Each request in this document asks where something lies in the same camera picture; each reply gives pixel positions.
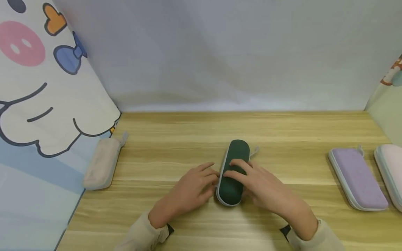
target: dark green glasses case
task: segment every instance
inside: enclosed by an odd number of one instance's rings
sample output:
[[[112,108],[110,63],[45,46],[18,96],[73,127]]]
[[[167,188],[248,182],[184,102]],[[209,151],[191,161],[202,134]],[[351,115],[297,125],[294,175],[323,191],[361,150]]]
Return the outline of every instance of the dark green glasses case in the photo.
[[[246,175],[246,172],[241,167],[229,165],[232,159],[242,159],[245,162],[250,160],[250,147],[245,141],[240,139],[233,140],[226,150],[219,183],[216,188],[216,196],[219,202],[225,206],[236,206],[240,203],[243,193],[243,184],[232,178],[224,177],[223,174],[228,170],[234,170]]]

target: purple glasses case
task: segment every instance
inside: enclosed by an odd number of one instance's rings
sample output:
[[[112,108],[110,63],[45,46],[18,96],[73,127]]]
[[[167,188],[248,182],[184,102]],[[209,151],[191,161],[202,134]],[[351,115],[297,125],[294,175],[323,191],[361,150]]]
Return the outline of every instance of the purple glasses case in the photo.
[[[334,148],[329,160],[352,207],[363,211],[387,209],[388,201],[370,172],[361,149]]]

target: wood grain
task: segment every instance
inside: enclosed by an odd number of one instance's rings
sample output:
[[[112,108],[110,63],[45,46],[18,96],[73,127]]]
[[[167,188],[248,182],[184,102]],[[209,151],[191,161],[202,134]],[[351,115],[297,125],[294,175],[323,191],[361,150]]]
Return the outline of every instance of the wood grain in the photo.
[[[233,139],[260,147],[254,160],[302,196],[347,250],[401,250],[402,213],[391,204],[373,151],[389,143],[366,112],[124,113],[113,134],[130,133],[112,185],[86,191],[58,250],[112,250],[130,225],[201,163],[219,170]],[[385,212],[349,206],[328,161],[333,147],[361,144],[390,202]],[[284,221],[246,200],[225,208],[216,199],[171,222],[157,250],[291,250]]]

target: sleeve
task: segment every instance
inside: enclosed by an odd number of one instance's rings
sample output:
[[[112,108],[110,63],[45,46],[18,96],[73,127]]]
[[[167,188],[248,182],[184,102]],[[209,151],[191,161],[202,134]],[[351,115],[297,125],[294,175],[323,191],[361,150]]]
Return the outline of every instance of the sleeve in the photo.
[[[290,230],[287,239],[294,250],[300,251],[343,251],[345,247],[338,237],[332,232],[325,221],[318,219],[318,229],[309,241],[300,239],[294,230]]]
[[[115,247],[115,251],[150,251],[164,242],[174,231],[169,225],[155,229],[148,220],[149,211],[143,213],[130,227],[126,237]]]

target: forearm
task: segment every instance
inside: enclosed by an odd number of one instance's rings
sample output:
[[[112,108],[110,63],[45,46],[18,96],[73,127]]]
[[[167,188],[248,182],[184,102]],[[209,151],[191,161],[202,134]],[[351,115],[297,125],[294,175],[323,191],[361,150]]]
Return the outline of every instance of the forearm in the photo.
[[[303,202],[292,209],[293,212],[283,216],[292,227],[287,234],[290,245],[301,251],[343,251],[342,242],[331,228],[316,218],[310,206]]]
[[[318,220],[310,206],[304,201],[300,205],[295,206],[283,218],[289,223],[298,237],[304,241],[311,240],[317,231]]]
[[[152,250],[157,243],[166,240],[172,230],[167,225],[154,228],[148,220],[149,213],[143,213],[130,227],[126,237],[115,247],[115,251]]]
[[[168,224],[176,214],[176,209],[173,208],[171,203],[168,203],[168,198],[163,197],[155,203],[149,212],[148,219],[154,228],[159,229]]]

